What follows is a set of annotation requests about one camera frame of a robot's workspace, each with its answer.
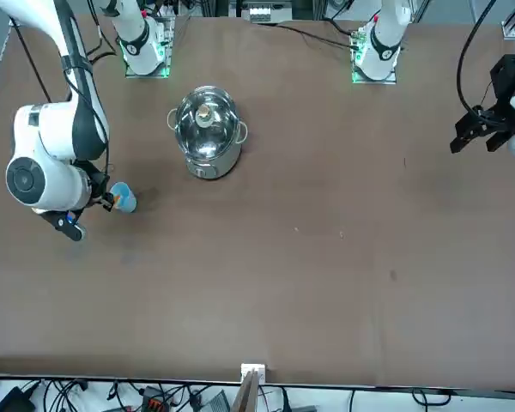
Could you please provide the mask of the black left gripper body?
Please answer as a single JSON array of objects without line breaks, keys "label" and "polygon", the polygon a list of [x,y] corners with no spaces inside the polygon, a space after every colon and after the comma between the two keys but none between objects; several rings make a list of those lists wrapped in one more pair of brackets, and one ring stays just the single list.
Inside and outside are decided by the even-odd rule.
[{"label": "black left gripper body", "polygon": [[494,112],[506,112],[515,91],[515,54],[505,54],[490,70],[496,102]]}]

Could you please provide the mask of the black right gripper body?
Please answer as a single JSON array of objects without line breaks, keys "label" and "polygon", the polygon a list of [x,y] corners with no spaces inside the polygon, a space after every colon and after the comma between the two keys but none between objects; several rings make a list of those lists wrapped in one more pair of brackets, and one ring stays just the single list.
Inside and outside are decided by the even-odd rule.
[{"label": "black right gripper body", "polygon": [[91,187],[91,198],[97,199],[111,199],[108,195],[107,184],[110,180],[110,175],[106,171],[101,171],[94,165],[92,161],[74,161],[73,165],[82,169],[89,177]]}]

